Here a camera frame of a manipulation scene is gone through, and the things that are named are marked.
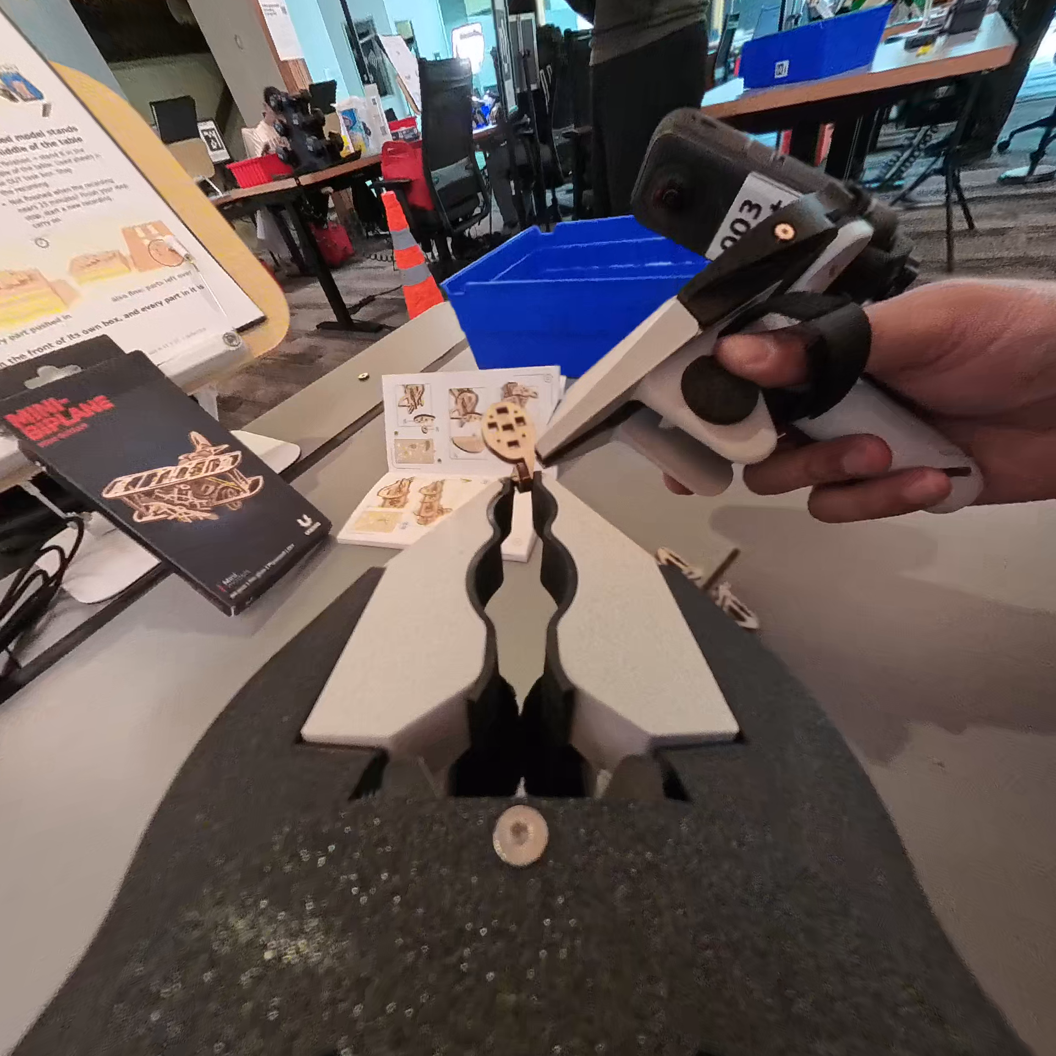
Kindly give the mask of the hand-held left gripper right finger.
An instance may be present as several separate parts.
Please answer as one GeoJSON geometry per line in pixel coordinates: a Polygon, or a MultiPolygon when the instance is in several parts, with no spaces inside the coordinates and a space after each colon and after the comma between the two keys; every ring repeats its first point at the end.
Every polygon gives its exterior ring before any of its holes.
{"type": "Polygon", "coordinates": [[[532,488],[555,610],[530,691],[531,796],[588,796],[631,757],[733,744],[740,725],[654,557],[557,480],[532,488]]]}

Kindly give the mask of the blue plastic bin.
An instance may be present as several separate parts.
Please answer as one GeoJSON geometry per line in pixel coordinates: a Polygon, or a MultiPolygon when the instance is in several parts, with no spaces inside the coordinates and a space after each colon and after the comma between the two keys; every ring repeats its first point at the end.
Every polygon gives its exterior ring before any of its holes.
{"type": "Polygon", "coordinates": [[[532,227],[442,283],[477,366],[580,377],[706,268],[631,216],[532,227]]]}

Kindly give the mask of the red box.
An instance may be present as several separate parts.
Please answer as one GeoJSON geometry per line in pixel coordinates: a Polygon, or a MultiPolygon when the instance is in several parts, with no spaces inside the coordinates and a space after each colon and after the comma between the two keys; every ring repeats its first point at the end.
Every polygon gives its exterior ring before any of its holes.
{"type": "Polygon", "coordinates": [[[276,153],[266,153],[244,161],[231,162],[227,170],[240,189],[267,186],[276,180],[290,178],[294,168],[276,153]]]}

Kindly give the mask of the plywood board with printed sheet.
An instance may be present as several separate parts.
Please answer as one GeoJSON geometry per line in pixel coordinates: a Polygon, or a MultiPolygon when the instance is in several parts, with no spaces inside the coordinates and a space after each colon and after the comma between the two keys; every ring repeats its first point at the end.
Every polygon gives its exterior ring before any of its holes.
{"type": "Polygon", "coordinates": [[[287,335],[276,281],[118,94],[1,16],[1,364],[99,337],[187,389],[287,335]]]}

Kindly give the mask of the wooden mechanical model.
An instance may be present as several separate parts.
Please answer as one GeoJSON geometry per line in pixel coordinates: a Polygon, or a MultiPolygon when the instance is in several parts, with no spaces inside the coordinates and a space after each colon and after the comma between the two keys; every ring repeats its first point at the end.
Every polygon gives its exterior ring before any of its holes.
{"type": "Polygon", "coordinates": [[[738,626],[747,631],[758,633],[760,630],[758,615],[734,593],[729,581],[728,572],[739,557],[740,550],[732,548],[714,568],[708,570],[690,563],[667,547],[660,547],[654,553],[658,565],[677,569],[695,588],[706,593],[720,611],[738,626]]]}

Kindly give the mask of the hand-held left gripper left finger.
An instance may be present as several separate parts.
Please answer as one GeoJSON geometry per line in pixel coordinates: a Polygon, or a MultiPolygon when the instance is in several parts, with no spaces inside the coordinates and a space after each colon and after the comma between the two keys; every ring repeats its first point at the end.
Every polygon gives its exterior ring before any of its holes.
{"type": "Polygon", "coordinates": [[[515,491],[493,482],[391,558],[301,728],[307,744],[418,760],[468,796],[516,790],[516,695],[486,612],[515,491]]]}

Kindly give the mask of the orange traffic cone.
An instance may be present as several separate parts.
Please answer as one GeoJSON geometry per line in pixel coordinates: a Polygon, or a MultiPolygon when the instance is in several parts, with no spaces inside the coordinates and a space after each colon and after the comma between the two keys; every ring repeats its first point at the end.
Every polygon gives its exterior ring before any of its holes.
{"type": "Polygon", "coordinates": [[[397,195],[384,190],[381,201],[386,211],[393,258],[403,285],[403,299],[409,318],[414,320],[444,303],[421,246],[411,232],[403,207],[397,195]]]}

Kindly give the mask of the red office chair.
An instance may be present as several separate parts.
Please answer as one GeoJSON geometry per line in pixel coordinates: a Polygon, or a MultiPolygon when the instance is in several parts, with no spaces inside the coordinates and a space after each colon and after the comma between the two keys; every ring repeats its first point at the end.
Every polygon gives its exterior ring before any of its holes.
{"type": "Polygon", "coordinates": [[[403,193],[410,208],[421,212],[435,211],[420,139],[385,142],[381,150],[381,175],[386,185],[392,184],[403,193]]]}

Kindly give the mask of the black model kit box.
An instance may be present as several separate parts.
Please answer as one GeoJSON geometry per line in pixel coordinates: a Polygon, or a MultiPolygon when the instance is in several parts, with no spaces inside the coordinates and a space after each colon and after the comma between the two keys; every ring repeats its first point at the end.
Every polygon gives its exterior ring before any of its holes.
{"type": "Polygon", "coordinates": [[[2,367],[20,452],[227,615],[321,546],[329,518],[140,350],[96,337],[2,367]]]}

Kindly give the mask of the long wooden table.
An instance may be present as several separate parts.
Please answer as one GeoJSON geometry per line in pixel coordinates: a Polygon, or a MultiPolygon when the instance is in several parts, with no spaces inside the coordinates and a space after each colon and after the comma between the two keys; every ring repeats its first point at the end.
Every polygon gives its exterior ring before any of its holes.
{"type": "Polygon", "coordinates": [[[837,178],[857,178],[883,111],[922,87],[957,83],[970,96],[980,77],[1007,67],[1018,39],[998,13],[978,31],[944,36],[926,53],[883,43],[871,67],[799,84],[748,90],[741,78],[710,90],[702,110],[749,133],[791,132],[790,152],[816,164],[822,131],[833,126],[825,169],[837,178]]]}

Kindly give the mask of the person's right hand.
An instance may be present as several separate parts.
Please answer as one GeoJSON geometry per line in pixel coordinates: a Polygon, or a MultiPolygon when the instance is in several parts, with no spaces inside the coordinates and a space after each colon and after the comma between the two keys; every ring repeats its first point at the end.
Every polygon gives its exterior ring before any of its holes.
{"type": "MultiPolygon", "coordinates": [[[[955,279],[866,308],[867,374],[914,404],[981,472],[979,505],[1055,497],[1055,293],[1053,282],[955,279]]],[[[874,435],[829,442],[786,438],[744,468],[755,494],[809,489],[827,524],[931,510],[953,491],[941,472],[895,472],[874,435]]]]}

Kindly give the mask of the oval wooden disc part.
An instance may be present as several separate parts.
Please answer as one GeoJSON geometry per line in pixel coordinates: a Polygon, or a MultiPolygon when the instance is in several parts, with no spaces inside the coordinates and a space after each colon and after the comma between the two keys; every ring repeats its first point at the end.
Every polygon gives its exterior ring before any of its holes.
{"type": "Polygon", "coordinates": [[[528,412],[511,400],[493,403],[482,416],[480,433],[487,450],[510,467],[516,490],[529,492],[535,483],[538,450],[536,429],[528,412]]]}

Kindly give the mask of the white instruction booklet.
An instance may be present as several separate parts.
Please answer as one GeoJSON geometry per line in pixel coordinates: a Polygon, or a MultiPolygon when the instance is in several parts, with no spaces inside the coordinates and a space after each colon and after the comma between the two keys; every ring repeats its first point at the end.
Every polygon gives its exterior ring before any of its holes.
{"type": "Polygon", "coordinates": [[[547,425],[567,380],[557,366],[386,375],[382,379],[386,474],[337,532],[346,545],[406,549],[510,474],[482,439],[495,403],[547,425]]]}

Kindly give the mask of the dark wooden desk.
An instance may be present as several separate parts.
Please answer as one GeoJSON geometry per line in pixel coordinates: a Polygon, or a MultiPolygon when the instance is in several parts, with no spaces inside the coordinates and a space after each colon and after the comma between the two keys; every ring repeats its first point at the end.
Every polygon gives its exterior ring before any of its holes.
{"type": "Polygon", "coordinates": [[[249,216],[262,209],[283,212],[287,221],[286,226],[294,232],[285,234],[284,241],[287,247],[297,244],[301,263],[315,277],[334,316],[332,320],[318,323],[317,328],[321,332],[341,334],[379,335],[395,329],[396,326],[358,317],[358,312],[376,300],[375,295],[367,296],[354,306],[345,303],[333,271],[325,262],[318,240],[304,214],[303,203],[307,193],[348,190],[356,180],[380,177],[380,174],[381,161],[379,155],[360,157],[312,172],[303,177],[290,175],[274,180],[269,184],[234,189],[211,197],[210,202],[221,215],[229,221],[249,216]]]}

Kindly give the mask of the black office chair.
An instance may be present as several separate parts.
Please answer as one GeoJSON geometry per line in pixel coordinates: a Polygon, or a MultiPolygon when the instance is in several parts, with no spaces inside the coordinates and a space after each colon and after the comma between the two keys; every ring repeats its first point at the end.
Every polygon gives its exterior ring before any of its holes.
{"type": "Polygon", "coordinates": [[[439,262],[452,265],[492,207],[473,142],[472,70],[460,58],[419,59],[417,70],[421,158],[432,206],[427,231],[439,262]]]}

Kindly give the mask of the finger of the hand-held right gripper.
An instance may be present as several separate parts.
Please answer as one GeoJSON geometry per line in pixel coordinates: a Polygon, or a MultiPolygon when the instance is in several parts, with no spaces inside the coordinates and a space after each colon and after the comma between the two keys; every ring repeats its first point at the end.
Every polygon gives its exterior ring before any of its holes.
{"type": "Polygon", "coordinates": [[[711,352],[718,325],[701,327],[678,298],[670,298],[568,389],[535,442],[538,460],[561,465],[604,444],[621,442],[656,467],[716,467],[718,454],[684,429],[663,425],[686,406],[664,382],[640,395],[640,384],[659,383],[684,347],[704,339],[711,352]]]}

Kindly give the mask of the blue storage tote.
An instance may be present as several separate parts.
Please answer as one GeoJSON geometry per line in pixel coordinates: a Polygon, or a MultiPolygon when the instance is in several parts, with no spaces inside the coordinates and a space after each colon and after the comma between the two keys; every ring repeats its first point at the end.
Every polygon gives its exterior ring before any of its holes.
{"type": "Polygon", "coordinates": [[[741,51],[739,76],[744,89],[803,84],[869,68],[876,57],[891,4],[754,37],[741,51]]]}

